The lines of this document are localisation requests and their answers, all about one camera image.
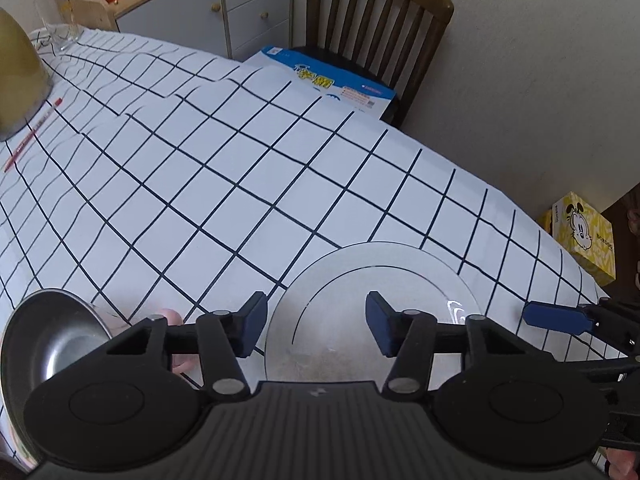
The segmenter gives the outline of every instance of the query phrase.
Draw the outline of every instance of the chair seat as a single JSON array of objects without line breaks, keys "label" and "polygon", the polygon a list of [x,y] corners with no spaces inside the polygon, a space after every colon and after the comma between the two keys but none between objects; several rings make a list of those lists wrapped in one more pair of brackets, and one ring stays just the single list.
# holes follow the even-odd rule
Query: chair seat
[{"label": "chair seat", "polygon": [[[293,50],[295,50],[296,52],[299,52],[300,54],[304,54],[305,56],[309,56],[309,57],[312,57],[313,59],[317,59],[318,61],[321,61],[323,63],[327,63],[331,66],[335,66],[336,68],[347,70],[352,74],[358,75],[360,77],[364,77],[366,79],[369,79],[370,81],[375,81],[376,83],[381,84],[386,88],[389,88],[389,86],[386,85],[386,83],[382,81],[382,79],[380,79],[379,77],[371,73],[366,68],[361,67],[359,64],[352,61],[351,59],[342,57],[339,54],[336,54],[335,52],[331,52],[330,50],[327,50],[326,48],[321,48],[319,46],[297,46],[297,47],[294,47]],[[395,95],[394,98],[389,103],[389,105],[386,107],[386,110],[384,111],[380,119],[385,121],[385,123],[387,124],[391,124],[391,121],[394,118],[394,114],[396,113],[396,110],[398,109],[399,104],[400,104],[400,101],[398,99],[398,96]]]}]

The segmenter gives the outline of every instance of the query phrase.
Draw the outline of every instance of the cabinet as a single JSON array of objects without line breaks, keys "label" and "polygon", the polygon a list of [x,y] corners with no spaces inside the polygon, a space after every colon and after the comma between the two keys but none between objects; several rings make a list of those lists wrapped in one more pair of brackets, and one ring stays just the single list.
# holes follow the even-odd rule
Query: cabinet
[{"label": "cabinet", "polygon": [[121,0],[120,32],[245,60],[267,45],[290,46],[291,0]]},{"label": "cabinet", "polygon": [[120,32],[227,56],[222,0],[150,0],[117,23]]}]

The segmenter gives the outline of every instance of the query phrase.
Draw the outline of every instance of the cartoon dog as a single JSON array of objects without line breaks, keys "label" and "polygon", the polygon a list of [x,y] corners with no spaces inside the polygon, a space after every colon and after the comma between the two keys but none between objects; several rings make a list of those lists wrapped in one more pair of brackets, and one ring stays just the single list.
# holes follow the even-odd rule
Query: cartoon dog
[{"label": "cartoon dog", "polygon": [[587,220],[582,214],[584,213],[582,204],[580,202],[577,203],[577,206],[569,204],[566,207],[566,213],[567,220],[571,224],[571,229],[574,230],[575,241],[578,242],[578,245],[584,250],[589,249],[591,247],[591,235],[589,234]]}]

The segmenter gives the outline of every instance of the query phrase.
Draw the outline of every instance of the glass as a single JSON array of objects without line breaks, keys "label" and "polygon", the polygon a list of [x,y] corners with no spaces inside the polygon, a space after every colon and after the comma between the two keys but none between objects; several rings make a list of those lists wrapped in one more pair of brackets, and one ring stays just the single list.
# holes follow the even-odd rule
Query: glass
[{"label": "glass", "polygon": [[36,9],[59,50],[65,50],[80,37],[69,0],[36,0]]}]

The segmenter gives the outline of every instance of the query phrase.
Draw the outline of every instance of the ribbed black surface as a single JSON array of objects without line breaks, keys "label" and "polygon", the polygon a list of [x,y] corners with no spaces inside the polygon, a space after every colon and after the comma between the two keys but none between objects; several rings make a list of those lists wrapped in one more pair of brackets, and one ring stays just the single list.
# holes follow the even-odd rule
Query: ribbed black surface
[{"label": "ribbed black surface", "polygon": [[85,473],[47,463],[32,480],[597,480],[590,462],[513,472],[450,446],[424,411],[382,399],[373,383],[265,383],[212,410],[183,448],[128,472]]}]

